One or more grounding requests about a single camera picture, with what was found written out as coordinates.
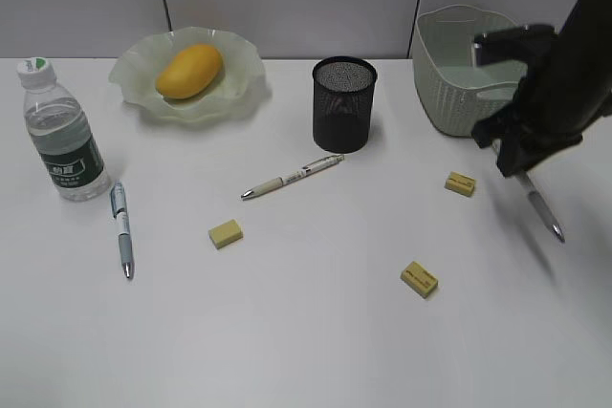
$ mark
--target black mesh pen holder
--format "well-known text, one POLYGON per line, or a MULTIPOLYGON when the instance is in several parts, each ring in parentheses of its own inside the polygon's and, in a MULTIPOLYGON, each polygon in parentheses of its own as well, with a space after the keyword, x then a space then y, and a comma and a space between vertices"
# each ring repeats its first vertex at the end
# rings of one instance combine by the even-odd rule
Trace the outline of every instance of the black mesh pen holder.
POLYGON ((328 57, 315 66, 313 137, 319 147, 351 153, 367 143, 377 78, 371 64, 355 57, 328 57))

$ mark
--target mango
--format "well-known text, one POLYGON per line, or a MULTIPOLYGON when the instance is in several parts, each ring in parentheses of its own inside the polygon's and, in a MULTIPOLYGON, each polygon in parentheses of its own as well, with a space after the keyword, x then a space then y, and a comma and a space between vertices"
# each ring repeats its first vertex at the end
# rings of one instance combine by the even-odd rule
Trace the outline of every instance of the mango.
POLYGON ((155 81, 165 97, 186 99, 204 90, 223 66, 223 57, 212 45, 198 43, 180 51, 155 81))

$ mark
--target white pen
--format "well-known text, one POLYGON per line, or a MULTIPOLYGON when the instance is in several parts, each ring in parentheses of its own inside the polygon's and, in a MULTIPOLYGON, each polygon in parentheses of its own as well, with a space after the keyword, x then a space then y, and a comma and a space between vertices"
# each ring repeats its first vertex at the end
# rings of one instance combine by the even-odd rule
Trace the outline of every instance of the white pen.
POLYGON ((132 254, 132 236, 130 235, 130 222, 127 216, 127 201, 125 190, 121 182, 115 183, 111 189, 111 208, 113 218, 117 221, 117 232, 119 234, 119 253, 121 256, 121 267, 127 279, 134 277, 134 257, 132 254))
POLYGON ((276 179, 272 179, 271 181, 262 183, 261 185, 247 190, 242 195, 240 195, 240 198, 242 198, 243 200, 251 200, 253 198, 257 198, 258 196, 265 195, 266 193, 275 191, 278 188, 282 188, 285 185, 297 182, 300 179, 308 177, 311 174, 315 174, 318 171, 322 171, 323 169, 327 169, 328 167, 335 166, 342 160, 344 160, 344 155, 332 155, 331 157, 321 158, 320 160, 311 162, 310 164, 306 164, 299 171, 294 172, 289 176, 277 177, 276 179))
MULTIPOLYGON (((493 152, 499 156, 499 140, 495 140, 491 145, 493 152)), ((565 235, 561 229, 561 225, 558 222, 555 214, 551 208, 546 204, 541 193, 537 190, 536 186, 529 178, 525 171, 519 171, 514 174, 518 182, 522 185, 523 189, 527 192, 527 199, 532 207, 537 212, 540 220, 548 228, 548 230, 555 235, 562 243, 565 242, 565 235)))

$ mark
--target pen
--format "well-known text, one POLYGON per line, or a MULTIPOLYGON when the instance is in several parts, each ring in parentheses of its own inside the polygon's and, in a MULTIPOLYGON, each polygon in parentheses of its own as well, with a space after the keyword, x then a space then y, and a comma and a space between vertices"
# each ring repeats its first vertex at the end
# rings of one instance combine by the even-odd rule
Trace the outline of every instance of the pen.
POLYGON ((130 235, 130 221, 127 216, 127 201, 125 200, 125 189, 121 182, 115 183, 111 189, 111 208, 113 218, 117 222, 119 234, 119 253, 121 255, 121 266, 127 279, 134 277, 134 258, 132 255, 132 236, 130 235))
MULTIPOLYGON (((499 155, 498 140, 493 142, 492 149, 496 155, 499 155)), ((557 239, 559 239, 562 243, 565 243, 565 236, 563 235, 563 230, 561 229, 560 223, 558 222, 557 218, 555 218, 555 214, 553 214, 553 211, 546 204, 541 193, 537 190, 527 173, 525 171, 520 171, 514 174, 514 176, 522 185, 523 189, 527 192, 527 199, 535 209, 535 212, 537 212, 540 220, 557 239)))
POLYGON ((266 193, 275 191, 278 188, 282 188, 285 185, 299 181, 300 179, 308 177, 318 171, 322 171, 323 169, 327 169, 328 167, 335 166, 342 160, 344 160, 344 155, 332 155, 331 157, 321 158, 320 160, 311 162, 310 164, 306 164, 299 171, 294 172, 289 176, 277 177, 276 179, 272 179, 271 181, 262 183, 250 190, 247 190, 242 195, 240 195, 240 198, 242 198, 243 200, 251 200, 253 198, 257 198, 258 196, 265 195, 266 193))

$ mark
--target plastic bottle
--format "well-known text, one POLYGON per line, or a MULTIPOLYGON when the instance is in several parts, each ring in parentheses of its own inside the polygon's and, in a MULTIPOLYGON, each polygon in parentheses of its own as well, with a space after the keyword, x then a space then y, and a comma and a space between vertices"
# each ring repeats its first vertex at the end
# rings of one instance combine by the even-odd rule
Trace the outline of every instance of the plastic bottle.
POLYGON ((17 65, 26 90, 24 118, 30 137, 59 194, 86 201, 111 184, 77 100, 60 84, 51 62, 31 57, 17 65))

